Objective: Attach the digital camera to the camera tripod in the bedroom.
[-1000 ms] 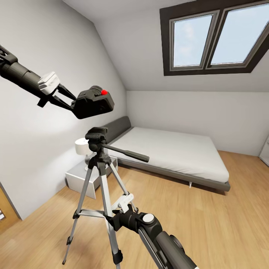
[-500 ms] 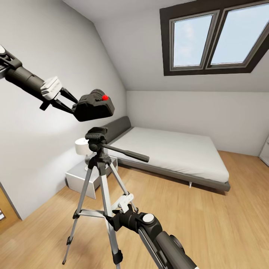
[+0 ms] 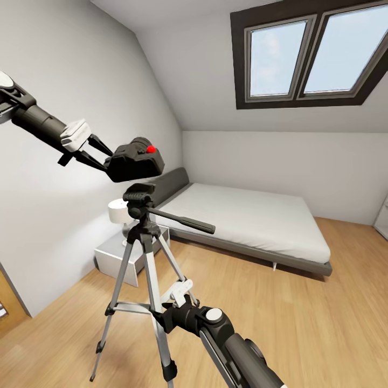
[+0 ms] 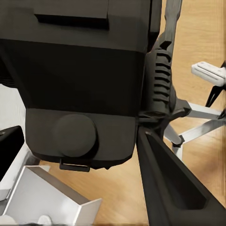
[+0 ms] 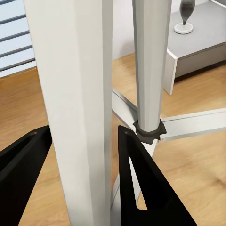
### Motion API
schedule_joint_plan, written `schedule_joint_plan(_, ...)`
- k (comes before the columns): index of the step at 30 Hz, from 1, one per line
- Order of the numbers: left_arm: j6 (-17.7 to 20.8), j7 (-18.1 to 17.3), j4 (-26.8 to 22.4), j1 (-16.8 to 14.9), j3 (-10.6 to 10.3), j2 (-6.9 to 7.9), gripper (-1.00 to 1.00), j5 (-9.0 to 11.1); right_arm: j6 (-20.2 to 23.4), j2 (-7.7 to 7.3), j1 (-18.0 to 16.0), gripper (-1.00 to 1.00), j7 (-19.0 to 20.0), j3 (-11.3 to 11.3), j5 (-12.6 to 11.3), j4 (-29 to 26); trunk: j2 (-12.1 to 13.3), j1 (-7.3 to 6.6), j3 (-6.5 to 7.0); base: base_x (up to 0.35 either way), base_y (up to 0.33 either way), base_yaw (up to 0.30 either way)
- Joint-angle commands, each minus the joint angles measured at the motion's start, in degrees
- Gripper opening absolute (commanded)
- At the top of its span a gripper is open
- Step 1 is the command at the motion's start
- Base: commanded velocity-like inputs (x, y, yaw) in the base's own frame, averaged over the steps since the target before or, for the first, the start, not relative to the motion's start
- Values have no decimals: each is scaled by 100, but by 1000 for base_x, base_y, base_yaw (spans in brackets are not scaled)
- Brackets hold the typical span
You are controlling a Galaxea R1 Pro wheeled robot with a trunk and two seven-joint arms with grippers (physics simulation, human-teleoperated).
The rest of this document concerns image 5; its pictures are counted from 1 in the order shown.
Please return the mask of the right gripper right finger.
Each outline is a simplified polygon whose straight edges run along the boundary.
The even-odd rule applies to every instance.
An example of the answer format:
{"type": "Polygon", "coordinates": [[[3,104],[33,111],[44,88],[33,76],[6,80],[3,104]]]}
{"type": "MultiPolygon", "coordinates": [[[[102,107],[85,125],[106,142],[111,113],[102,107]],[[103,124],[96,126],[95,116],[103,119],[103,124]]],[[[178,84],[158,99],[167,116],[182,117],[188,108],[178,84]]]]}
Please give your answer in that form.
{"type": "Polygon", "coordinates": [[[198,226],[135,132],[118,126],[121,226],[198,226]],[[131,158],[147,210],[136,206],[131,158]]]}

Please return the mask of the camera tripod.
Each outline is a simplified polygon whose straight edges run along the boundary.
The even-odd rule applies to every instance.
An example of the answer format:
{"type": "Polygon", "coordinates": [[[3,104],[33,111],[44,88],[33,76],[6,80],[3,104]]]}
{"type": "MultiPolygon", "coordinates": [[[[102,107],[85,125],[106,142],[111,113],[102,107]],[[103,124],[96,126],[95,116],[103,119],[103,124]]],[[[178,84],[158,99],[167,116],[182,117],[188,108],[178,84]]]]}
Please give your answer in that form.
{"type": "Polygon", "coordinates": [[[225,131],[226,108],[160,118],[172,0],[132,0],[137,106],[112,87],[113,0],[23,2],[70,226],[121,226],[112,112],[153,157],[159,140],[225,131]]]}

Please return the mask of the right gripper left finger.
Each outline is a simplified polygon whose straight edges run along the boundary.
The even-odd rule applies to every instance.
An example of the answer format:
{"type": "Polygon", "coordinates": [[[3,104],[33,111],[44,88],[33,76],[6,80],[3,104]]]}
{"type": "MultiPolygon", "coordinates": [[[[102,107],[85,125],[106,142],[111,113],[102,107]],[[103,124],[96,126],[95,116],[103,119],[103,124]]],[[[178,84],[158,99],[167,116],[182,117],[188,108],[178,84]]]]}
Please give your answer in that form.
{"type": "Polygon", "coordinates": [[[46,125],[0,152],[0,226],[18,226],[52,143],[46,125]]]}

